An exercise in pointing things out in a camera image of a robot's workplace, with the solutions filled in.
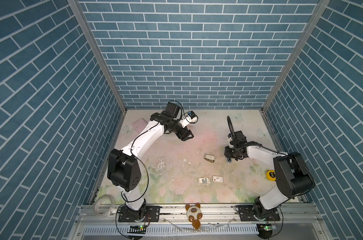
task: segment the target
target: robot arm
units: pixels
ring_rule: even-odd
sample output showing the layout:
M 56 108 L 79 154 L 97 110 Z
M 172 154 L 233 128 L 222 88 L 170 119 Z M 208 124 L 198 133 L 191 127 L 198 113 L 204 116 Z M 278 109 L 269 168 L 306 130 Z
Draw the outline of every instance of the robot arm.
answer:
M 132 142 L 121 150 L 113 149 L 109 154 L 107 178 L 122 191 L 134 219 L 141 219 L 146 211 L 146 200 L 136 187 L 142 176 L 137 160 L 143 157 L 165 131 L 174 132 L 182 141 L 193 138 L 191 130 L 186 126 L 196 123 L 198 117 L 193 111 L 189 111 L 185 116 L 175 119 L 179 110 L 178 105 L 168 102 L 165 110 L 151 115 L 150 122 Z
M 280 204 L 305 194 L 314 187 L 312 174 L 298 152 L 275 152 L 263 147 L 260 143 L 247 142 L 242 131 L 234 132 L 229 117 L 227 121 L 230 130 L 229 146 L 225 147 L 224 154 L 228 162 L 231 162 L 231 159 L 240 160 L 251 157 L 274 166 L 276 186 L 255 199 L 255 217 L 268 218 Z

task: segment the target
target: plush toy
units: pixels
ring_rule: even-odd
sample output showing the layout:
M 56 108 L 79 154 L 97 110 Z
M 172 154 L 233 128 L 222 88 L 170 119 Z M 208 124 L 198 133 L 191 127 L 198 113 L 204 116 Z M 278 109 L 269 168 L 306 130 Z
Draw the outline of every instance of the plush toy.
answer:
M 203 214 L 200 210 L 200 203 L 195 204 L 195 206 L 191 206 L 189 204 L 185 205 L 185 210 L 187 210 L 187 218 L 192 223 L 192 226 L 195 229 L 200 228 L 200 221 L 203 217 Z

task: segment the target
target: mounting plate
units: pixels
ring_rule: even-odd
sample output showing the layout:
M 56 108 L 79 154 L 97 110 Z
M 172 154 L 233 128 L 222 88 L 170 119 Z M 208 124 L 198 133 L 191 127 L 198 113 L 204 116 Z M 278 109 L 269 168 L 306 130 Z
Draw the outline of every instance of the mounting plate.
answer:
M 147 206 L 146 213 L 150 214 L 151 222 L 159 222 L 160 206 Z M 124 206 L 120 210 L 119 222 L 135 222 L 136 219 L 128 217 L 128 207 Z
M 239 211 L 240 220 L 242 222 L 249 222 L 249 221 L 261 221 L 260 219 L 256 218 L 253 213 L 253 204 L 249 205 L 237 205 L 237 211 Z M 280 216 L 278 211 L 272 212 L 269 216 L 269 221 L 280 221 Z

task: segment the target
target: tape measure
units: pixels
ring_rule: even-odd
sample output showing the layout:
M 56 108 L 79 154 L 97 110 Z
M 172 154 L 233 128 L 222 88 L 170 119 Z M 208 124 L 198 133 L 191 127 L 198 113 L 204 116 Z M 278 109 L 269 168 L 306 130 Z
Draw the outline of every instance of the tape measure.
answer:
M 275 181 L 276 180 L 275 170 L 268 170 L 266 176 L 268 180 Z
M 104 212 L 104 213 L 100 213 L 99 212 L 99 208 L 101 207 L 102 203 L 109 199 L 110 200 L 110 205 L 109 205 L 109 208 L 108 208 L 108 211 Z M 109 215 L 111 215 L 113 213 L 113 211 L 115 210 L 115 206 L 116 206 L 116 203 L 115 203 L 115 199 L 112 195 L 109 195 L 109 194 L 106 194 L 106 195 L 103 195 L 101 196 L 95 203 L 94 205 L 94 212 L 95 214 L 98 216 L 98 217 L 107 217 Z

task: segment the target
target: blue brick wall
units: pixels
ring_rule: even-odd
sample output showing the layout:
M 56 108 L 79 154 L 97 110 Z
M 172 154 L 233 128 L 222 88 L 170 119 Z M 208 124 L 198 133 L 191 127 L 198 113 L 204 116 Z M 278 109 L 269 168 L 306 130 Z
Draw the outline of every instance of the blue brick wall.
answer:
M 363 239 L 363 0 L 331 0 L 267 111 L 335 239 Z
M 0 0 L 0 240 L 68 237 L 120 115 L 66 0 Z
M 318 0 L 80 2 L 128 108 L 260 108 Z

